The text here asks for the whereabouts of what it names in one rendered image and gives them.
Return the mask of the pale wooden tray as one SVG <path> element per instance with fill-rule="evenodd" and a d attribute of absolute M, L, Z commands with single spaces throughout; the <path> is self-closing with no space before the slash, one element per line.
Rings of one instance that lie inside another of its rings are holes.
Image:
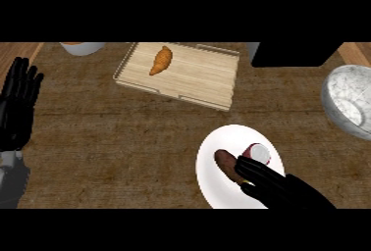
<path fill-rule="evenodd" d="M 172 52 L 168 67 L 149 75 L 162 47 Z M 184 100 L 220 111 L 231 106 L 239 63 L 236 51 L 203 44 L 132 42 L 112 79 L 116 84 Z"/>

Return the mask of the black box appliance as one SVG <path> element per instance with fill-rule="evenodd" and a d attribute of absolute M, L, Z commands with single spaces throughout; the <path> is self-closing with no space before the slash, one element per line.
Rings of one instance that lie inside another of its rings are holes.
<path fill-rule="evenodd" d="M 339 42 L 248 42 L 254 68 L 317 67 L 339 47 Z"/>

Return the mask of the brown woven placemat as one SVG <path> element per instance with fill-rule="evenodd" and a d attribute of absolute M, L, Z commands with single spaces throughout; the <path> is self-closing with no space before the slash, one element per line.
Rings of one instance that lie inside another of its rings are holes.
<path fill-rule="evenodd" d="M 44 44 L 44 74 L 32 139 L 23 149 L 30 178 L 24 208 L 202 208 L 194 156 L 208 132 L 252 127 L 285 171 L 339 208 L 371 208 L 371 142 L 344 133 L 320 105 L 322 81 L 341 66 L 255 69 L 239 61 L 231 107 L 217 111 L 115 84 L 128 49 L 110 43 L 75 57 Z"/>

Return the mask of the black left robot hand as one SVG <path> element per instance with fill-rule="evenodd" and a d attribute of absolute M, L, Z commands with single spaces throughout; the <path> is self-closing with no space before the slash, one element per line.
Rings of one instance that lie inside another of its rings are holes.
<path fill-rule="evenodd" d="M 0 152 L 20 151 L 29 142 L 42 73 L 16 57 L 0 92 Z"/>

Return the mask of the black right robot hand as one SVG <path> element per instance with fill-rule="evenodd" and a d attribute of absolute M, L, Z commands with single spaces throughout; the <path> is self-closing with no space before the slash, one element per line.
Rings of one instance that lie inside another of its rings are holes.
<path fill-rule="evenodd" d="M 236 174 L 245 179 L 240 190 L 273 210 L 333 210 L 320 192 L 293 175 L 282 176 L 262 163 L 237 157 Z"/>

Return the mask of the red and white can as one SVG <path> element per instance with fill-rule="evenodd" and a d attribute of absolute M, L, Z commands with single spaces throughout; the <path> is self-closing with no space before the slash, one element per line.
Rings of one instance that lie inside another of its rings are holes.
<path fill-rule="evenodd" d="M 259 143 L 252 143 L 245 149 L 242 156 L 258 161 L 264 165 L 268 164 L 270 154 L 267 148 Z"/>

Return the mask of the white cup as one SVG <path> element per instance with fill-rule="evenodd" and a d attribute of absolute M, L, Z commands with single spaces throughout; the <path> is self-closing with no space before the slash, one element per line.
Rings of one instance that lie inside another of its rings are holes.
<path fill-rule="evenodd" d="M 60 43 L 64 51 L 73 56 L 87 56 L 95 53 L 103 47 L 103 42 Z"/>

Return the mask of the white oval plate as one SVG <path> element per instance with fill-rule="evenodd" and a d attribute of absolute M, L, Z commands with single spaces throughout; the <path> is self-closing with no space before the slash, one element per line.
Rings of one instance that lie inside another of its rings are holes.
<path fill-rule="evenodd" d="M 212 208 L 264 209 L 261 202 L 242 192 L 240 185 L 246 179 L 234 172 L 237 157 L 246 149 L 258 146 L 262 151 L 256 160 L 285 176 L 273 145 L 252 128 L 224 125 L 208 133 L 196 153 L 194 172 L 199 190 Z"/>

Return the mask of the orange croissant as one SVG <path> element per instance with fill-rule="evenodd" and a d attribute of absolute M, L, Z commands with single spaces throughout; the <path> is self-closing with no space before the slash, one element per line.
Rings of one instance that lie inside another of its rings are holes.
<path fill-rule="evenodd" d="M 149 75 L 157 74 L 169 66 L 171 60 L 172 60 L 172 51 L 166 46 L 163 46 L 154 56 L 153 66 L 150 68 Z"/>

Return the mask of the brown sweet potato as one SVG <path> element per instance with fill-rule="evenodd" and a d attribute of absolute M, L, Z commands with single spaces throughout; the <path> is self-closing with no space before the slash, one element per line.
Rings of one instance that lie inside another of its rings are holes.
<path fill-rule="evenodd" d="M 214 152 L 214 162 L 225 177 L 237 185 L 240 185 L 245 182 L 245 179 L 234 172 L 234 165 L 236 165 L 234 156 L 225 150 L 218 149 Z"/>

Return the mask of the white marble bowl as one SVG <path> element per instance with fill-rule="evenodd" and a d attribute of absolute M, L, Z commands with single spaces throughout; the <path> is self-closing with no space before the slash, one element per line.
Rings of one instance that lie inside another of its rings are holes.
<path fill-rule="evenodd" d="M 322 106 L 335 126 L 371 141 L 371 68 L 342 65 L 322 84 Z"/>

